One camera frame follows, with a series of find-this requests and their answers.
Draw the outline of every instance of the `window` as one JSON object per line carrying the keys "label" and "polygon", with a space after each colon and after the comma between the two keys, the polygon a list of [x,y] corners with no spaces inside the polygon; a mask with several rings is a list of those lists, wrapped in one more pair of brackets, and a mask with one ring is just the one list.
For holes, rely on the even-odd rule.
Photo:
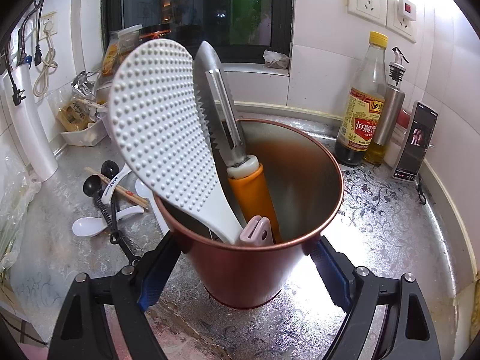
{"label": "window", "polygon": [[292,0],[102,0],[104,43],[135,24],[173,39],[194,56],[207,40],[222,62],[263,63],[263,52],[290,53]]}

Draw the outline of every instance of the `pink kitchen tool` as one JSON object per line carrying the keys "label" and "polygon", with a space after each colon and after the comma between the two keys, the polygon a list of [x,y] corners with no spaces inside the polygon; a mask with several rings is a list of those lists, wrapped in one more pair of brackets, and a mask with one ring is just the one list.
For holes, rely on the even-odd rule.
{"label": "pink kitchen tool", "polygon": [[260,215],[254,216],[240,233],[239,245],[270,246],[273,245],[270,220]]}

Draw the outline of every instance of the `wall switch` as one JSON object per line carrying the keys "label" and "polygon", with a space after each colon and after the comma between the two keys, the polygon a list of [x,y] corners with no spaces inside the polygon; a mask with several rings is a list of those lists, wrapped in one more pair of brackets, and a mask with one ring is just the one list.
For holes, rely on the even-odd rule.
{"label": "wall switch", "polygon": [[347,11],[363,19],[386,25],[387,0],[348,0]]}
{"label": "wall switch", "polygon": [[387,28],[416,43],[414,22],[398,14],[398,0],[387,0]]}
{"label": "wall switch", "polygon": [[417,20],[417,6],[410,0],[398,0],[398,15],[410,21]]}
{"label": "wall switch", "polygon": [[45,15],[42,15],[41,19],[40,19],[40,38],[39,40],[42,40],[42,39],[45,39],[47,37],[47,35],[45,34],[45,32],[43,31],[45,26],[47,26],[47,28],[52,28],[50,30],[50,35],[54,35],[56,33],[58,33],[57,31],[57,23],[56,23],[56,13],[57,12],[50,12],[50,13],[47,13]]}

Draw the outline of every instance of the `serrated blade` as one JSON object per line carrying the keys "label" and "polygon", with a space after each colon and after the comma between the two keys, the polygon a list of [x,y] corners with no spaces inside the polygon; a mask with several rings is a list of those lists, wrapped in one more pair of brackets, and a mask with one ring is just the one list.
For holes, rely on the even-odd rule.
{"label": "serrated blade", "polygon": [[[228,167],[237,166],[246,159],[242,129],[237,122],[230,88],[225,72],[213,47],[203,41],[193,62],[195,97],[206,120],[212,142],[218,148]],[[220,102],[225,116],[222,123],[215,100]]]}
{"label": "serrated blade", "polygon": [[203,113],[203,109],[201,107],[202,99],[200,97],[200,92],[197,90],[197,85],[193,84],[193,90],[195,91],[195,103],[198,113],[198,118],[200,119],[200,124],[202,125],[202,133],[205,137],[205,142],[207,142],[207,146],[212,152],[212,144],[210,142],[210,133],[208,132],[208,121],[206,120],[205,114]]}

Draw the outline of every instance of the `wall socket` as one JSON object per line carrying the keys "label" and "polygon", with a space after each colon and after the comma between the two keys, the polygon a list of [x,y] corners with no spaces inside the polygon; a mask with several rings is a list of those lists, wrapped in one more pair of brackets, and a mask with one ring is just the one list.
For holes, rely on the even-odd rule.
{"label": "wall socket", "polygon": [[45,39],[47,37],[47,35],[43,31],[43,29],[45,28],[45,25],[49,22],[52,23],[52,25],[53,25],[53,28],[50,31],[50,35],[54,35],[54,34],[58,33],[57,23],[56,23],[56,18],[57,18],[56,13],[57,12],[49,12],[45,15],[42,15],[42,17],[40,18],[40,38],[39,38],[39,40]]}
{"label": "wall socket", "polygon": [[347,11],[381,26],[387,21],[387,0],[348,0]]}
{"label": "wall socket", "polygon": [[398,0],[387,0],[386,27],[412,43],[416,43],[415,22],[398,15]]}

